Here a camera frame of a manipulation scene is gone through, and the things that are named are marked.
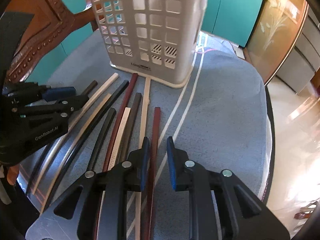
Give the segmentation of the cream white chopstick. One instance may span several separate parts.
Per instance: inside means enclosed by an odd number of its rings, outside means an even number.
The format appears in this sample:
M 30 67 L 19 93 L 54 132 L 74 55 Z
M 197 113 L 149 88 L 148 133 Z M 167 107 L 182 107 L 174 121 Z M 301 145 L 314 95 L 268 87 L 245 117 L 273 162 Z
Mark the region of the cream white chopstick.
M 64 141 L 67 139 L 69 133 L 72 131 L 74 126 L 79 122 L 79 120 L 84 116 L 84 114 L 89 110 L 89 108 L 95 103 L 95 101 L 105 92 L 105 90 L 116 81 L 119 74 L 114 73 L 106 82 L 89 98 L 84 107 L 82 107 L 81 111 L 77 114 L 77 116 L 72 120 L 72 122 L 68 125 L 68 132 L 61 136 L 57 141 L 49 143 L 43 150 L 40 158 L 38 159 L 33 173 L 30 176 L 29 183 L 27 186 L 26 194 L 28 194 L 31 190 L 32 182 L 35 178 L 37 180 L 34 183 L 34 187 L 32 190 L 32 194 L 35 195 L 36 190 L 40 184 L 44 173 L 49 167 L 49 164 L 52 162 L 53 158 L 56 156 L 60 148 L 62 147 Z

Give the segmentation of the dark brown chopstick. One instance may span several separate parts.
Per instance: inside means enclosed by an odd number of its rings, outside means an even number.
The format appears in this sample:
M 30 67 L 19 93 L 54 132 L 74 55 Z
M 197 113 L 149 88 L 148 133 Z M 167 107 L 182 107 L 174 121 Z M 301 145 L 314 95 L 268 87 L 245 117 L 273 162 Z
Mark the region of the dark brown chopstick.
M 98 82 L 96 80 L 93 80 L 89 86 L 87 86 L 87 88 L 81 93 L 82 95 L 89 95 L 89 93 L 98 85 Z M 30 175 L 30 178 L 29 178 L 29 181 L 28 181 L 28 185 L 27 185 L 27 189 L 25 191 L 25 195 L 27 196 L 30 191 L 31 191 L 31 185 L 32 185 L 32 182 L 33 180 L 35 179 L 36 175 L 38 175 L 39 173 L 39 170 L 46 158 L 46 155 L 48 154 L 49 150 L 51 149 L 51 147 L 53 146 L 54 144 L 54 141 L 50 142 L 48 145 L 46 145 L 44 147 L 44 150 L 42 151 L 40 157 L 38 158 L 35 166 L 34 166 L 34 169 Z
M 119 157 L 117 159 L 117 161 L 119 163 L 121 163 L 122 161 L 125 161 L 127 159 L 127 155 L 129 152 L 129 146 L 130 146 L 130 141 L 131 141 L 131 137 L 132 137 L 132 132 L 133 132 L 133 128 L 135 126 L 135 122 L 136 122 L 136 117 L 137 117 L 137 113 L 138 113 L 138 109 L 139 109 L 139 105 L 140 105 L 140 101 L 142 98 L 142 94 L 141 93 L 136 93 L 134 100 L 133 100 L 133 104 L 129 113 L 129 117 L 126 123 L 126 127 L 124 129 L 124 134 L 123 134 L 123 138 L 122 138 L 122 145 L 120 148 L 120 153 L 119 153 Z

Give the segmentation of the light wooden chopstick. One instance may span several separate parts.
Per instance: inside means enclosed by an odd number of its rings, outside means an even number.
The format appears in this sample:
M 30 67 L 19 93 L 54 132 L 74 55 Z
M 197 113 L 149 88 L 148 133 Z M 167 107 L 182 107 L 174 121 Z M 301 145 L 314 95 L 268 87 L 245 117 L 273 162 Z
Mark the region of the light wooden chopstick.
M 149 94 L 150 94 L 150 84 L 151 79 L 149 77 L 145 78 L 144 94 L 143 94 L 143 103 L 140 119 L 140 133 L 139 133 L 139 148 L 142 148 L 143 139 L 146 132 L 146 122 L 148 115 L 148 105 L 149 105 Z M 140 218 L 141 218 L 141 193 L 136 193 L 136 209 L 135 209 L 135 240 L 140 240 Z

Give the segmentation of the white textured chopstick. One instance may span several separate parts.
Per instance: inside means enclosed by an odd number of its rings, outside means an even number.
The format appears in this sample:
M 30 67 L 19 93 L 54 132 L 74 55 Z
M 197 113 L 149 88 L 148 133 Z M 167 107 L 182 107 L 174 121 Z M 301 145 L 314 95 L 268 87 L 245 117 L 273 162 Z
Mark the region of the white textured chopstick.
M 120 122 L 107 171 L 97 220 L 96 239 L 121 239 L 124 235 L 124 175 L 126 168 L 116 163 L 130 108 L 126 107 Z

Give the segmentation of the black short chopstick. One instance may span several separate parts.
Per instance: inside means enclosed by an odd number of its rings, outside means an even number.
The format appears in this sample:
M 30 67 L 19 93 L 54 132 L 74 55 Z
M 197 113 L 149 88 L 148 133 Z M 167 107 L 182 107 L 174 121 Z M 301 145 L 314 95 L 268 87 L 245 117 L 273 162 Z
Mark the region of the black short chopstick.
M 110 129 L 110 126 L 112 124 L 112 121 L 114 119 L 114 116 L 116 114 L 116 110 L 114 108 L 110 108 L 110 110 L 107 113 L 107 116 L 104 120 L 104 123 L 102 125 L 102 128 L 99 132 L 99 135 L 97 137 L 97 140 L 95 142 L 95 146 L 93 148 L 90 160 L 87 165 L 86 171 L 93 171 L 95 164 L 97 162 L 97 159 L 99 157 L 99 153 L 101 151 L 101 148 L 103 146 L 104 140 L 107 136 L 108 130 Z

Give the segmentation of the black long chopstick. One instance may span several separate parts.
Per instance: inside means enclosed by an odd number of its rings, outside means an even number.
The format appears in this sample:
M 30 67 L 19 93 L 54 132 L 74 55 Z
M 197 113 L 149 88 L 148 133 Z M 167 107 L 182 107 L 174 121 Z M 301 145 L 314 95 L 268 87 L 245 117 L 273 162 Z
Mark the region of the black long chopstick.
M 125 89 L 129 85 L 129 80 L 124 80 L 121 85 L 114 91 L 112 96 L 110 97 L 108 103 L 101 109 L 101 111 L 97 114 L 97 116 L 94 118 L 93 122 L 89 125 L 88 129 L 84 132 L 84 134 L 81 136 L 80 140 L 76 143 L 75 148 L 72 150 L 71 156 L 68 158 L 66 164 L 62 168 L 62 171 L 60 172 L 58 179 L 56 183 L 54 184 L 53 190 L 49 196 L 49 204 L 45 207 L 45 209 L 50 205 L 52 198 L 54 196 L 54 193 L 56 189 L 58 188 L 60 181 L 62 180 L 64 174 L 68 170 L 69 166 L 71 165 L 73 159 L 79 152 L 80 148 L 84 144 L 84 142 L 87 140 L 89 135 L 92 133 L 92 131 L 95 129 L 97 124 L 99 124 L 100 120 L 103 118 L 103 116 L 107 113 L 107 111 L 112 107 L 112 105 L 117 101 L 117 99 L 121 96 L 121 94 L 125 91 Z

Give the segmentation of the beige chopstick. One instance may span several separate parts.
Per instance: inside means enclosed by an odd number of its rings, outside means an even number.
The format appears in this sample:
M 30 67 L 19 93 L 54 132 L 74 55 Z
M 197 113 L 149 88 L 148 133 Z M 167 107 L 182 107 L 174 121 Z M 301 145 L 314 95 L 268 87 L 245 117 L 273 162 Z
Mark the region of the beige chopstick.
M 49 186 L 48 192 L 46 194 L 46 197 L 43 201 L 42 207 L 41 207 L 41 211 L 40 214 L 42 214 L 45 210 L 45 207 L 47 206 L 47 204 L 49 204 L 49 196 L 53 190 L 54 184 L 56 183 L 58 176 L 60 174 L 60 172 L 62 171 L 62 168 L 64 167 L 64 165 L 66 164 L 68 158 L 71 156 L 72 150 L 75 148 L 76 143 L 80 140 L 81 136 L 84 134 L 84 132 L 86 131 L 86 129 L 88 129 L 89 125 L 93 122 L 94 118 L 97 116 L 97 114 L 101 111 L 101 109 L 108 103 L 110 97 L 112 95 L 110 93 L 108 93 L 103 100 L 101 101 L 101 103 L 98 105 L 98 107 L 94 110 L 94 112 L 91 114 L 91 116 L 87 119 L 87 121 L 85 122 L 85 124 L 83 125 L 83 127 L 80 129 L 78 135 L 74 138 L 71 146 L 69 147 L 69 149 L 67 150 L 67 152 L 65 153 L 64 158 L 62 159 L 60 165 L 58 166 L 56 172 L 55 172 L 55 176 L 52 179 L 52 182 Z

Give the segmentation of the carved wooden chair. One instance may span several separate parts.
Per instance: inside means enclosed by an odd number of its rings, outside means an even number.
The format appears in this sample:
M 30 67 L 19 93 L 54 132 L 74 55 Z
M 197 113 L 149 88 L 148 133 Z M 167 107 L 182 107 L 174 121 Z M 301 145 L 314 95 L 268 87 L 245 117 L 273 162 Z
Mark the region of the carved wooden chair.
M 5 80 L 24 81 L 36 65 L 57 47 L 70 33 L 95 22 L 90 0 L 86 8 L 72 13 L 62 0 L 11 0 L 4 11 L 25 12 L 33 15 L 16 49 Z

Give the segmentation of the dark red long chopstick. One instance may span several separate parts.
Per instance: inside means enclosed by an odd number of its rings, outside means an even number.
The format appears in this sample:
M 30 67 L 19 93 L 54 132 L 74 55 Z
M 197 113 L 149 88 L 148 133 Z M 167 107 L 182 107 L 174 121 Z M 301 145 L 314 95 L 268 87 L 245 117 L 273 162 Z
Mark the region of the dark red long chopstick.
M 121 107 L 120 107 L 119 112 L 118 112 L 118 114 L 117 114 L 116 122 L 115 122 L 115 124 L 114 124 L 114 128 L 113 128 L 113 131 L 112 131 L 112 134 L 111 134 L 111 137 L 110 137 L 110 141 L 109 141 L 109 144 L 108 144 L 108 148 L 107 148 L 107 152 L 106 152 L 106 157 L 105 157 L 105 161 L 104 161 L 104 165 L 103 165 L 103 170 L 102 170 L 103 172 L 106 172 L 106 171 L 107 171 L 108 165 L 109 165 L 109 163 L 110 163 L 110 159 L 111 159 L 111 155 L 112 155 L 112 150 L 113 150 L 113 147 L 114 147 L 114 143 L 115 143 L 115 141 L 116 141 L 116 136 L 117 136 L 118 129 L 119 129 L 119 126 L 120 126 L 120 122 L 121 122 L 121 119 L 122 119 L 122 117 L 123 117 L 125 108 L 127 107 L 127 104 L 128 104 L 129 99 L 130 99 L 130 97 L 131 97 L 132 91 L 133 91 L 133 89 L 134 89 L 134 87 L 135 87 L 137 78 L 138 78 L 138 74 L 137 74 L 137 73 L 134 73 L 134 74 L 131 76 L 130 83 L 129 83 L 127 89 L 126 89 L 126 92 L 125 92 L 123 101 L 122 101 L 122 103 L 121 103 Z

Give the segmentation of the blue cloth table mat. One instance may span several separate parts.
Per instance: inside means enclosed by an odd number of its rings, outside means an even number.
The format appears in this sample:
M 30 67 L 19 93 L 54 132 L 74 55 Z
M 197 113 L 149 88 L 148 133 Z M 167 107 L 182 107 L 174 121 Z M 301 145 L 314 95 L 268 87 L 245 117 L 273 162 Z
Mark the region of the blue cloth table mat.
M 189 194 L 175 192 L 170 185 L 166 156 L 167 138 L 185 150 L 191 160 L 206 169 L 235 173 L 258 198 L 263 200 L 269 173 L 272 145 L 264 83 L 255 68 L 238 58 L 227 42 L 200 33 L 200 47 L 193 57 L 193 71 L 185 88 L 172 89 L 151 81 L 146 136 L 151 137 L 153 111 L 161 108 L 160 143 L 156 163 L 154 239 L 189 238 Z M 73 128 L 51 167 L 42 178 L 35 195 L 28 200 L 40 211 L 54 173 L 81 127 L 103 100 L 132 74 L 109 65 L 103 39 L 95 31 L 71 53 L 47 81 L 30 78 L 53 87 L 74 86 L 82 92 L 97 80 L 98 87 L 114 73 L 116 81 L 99 97 Z M 53 201 L 86 170 L 105 117 L 66 172 Z

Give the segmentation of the white plastic utensil basket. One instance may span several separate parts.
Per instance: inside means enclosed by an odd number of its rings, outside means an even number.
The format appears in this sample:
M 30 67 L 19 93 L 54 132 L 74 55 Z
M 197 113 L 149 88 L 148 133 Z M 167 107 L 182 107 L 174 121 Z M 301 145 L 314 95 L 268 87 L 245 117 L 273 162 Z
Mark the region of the white plastic utensil basket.
M 91 0 L 110 64 L 183 87 L 208 0 Z

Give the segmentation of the grey drawer cabinet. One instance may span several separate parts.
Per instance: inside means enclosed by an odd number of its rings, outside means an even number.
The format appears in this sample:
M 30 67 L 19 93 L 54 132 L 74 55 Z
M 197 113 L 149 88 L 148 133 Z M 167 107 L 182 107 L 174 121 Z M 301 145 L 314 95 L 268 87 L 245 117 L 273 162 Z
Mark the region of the grey drawer cabinet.
M 300 93 L 319 70 L 319 20 L 312 11 L 303 25 L 295 47 L 276 73 L 295 93 Z

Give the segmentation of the teal cabinet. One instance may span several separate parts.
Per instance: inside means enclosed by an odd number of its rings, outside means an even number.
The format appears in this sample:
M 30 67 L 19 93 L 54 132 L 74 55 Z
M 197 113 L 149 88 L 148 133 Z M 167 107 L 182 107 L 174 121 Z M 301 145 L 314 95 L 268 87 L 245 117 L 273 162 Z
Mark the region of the teal cabinet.
M 208 0 L 202 31 L 245 47 L 264 0 Z

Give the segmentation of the wooden glass-panel door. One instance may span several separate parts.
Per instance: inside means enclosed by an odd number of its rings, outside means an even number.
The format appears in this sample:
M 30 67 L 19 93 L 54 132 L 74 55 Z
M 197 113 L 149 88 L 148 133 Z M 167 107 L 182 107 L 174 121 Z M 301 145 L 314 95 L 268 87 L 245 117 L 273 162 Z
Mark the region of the wooden glass-panel door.
M 263 0 L 246 49 L 265 84 L 294 48 L 308 9 L 306 0 Z

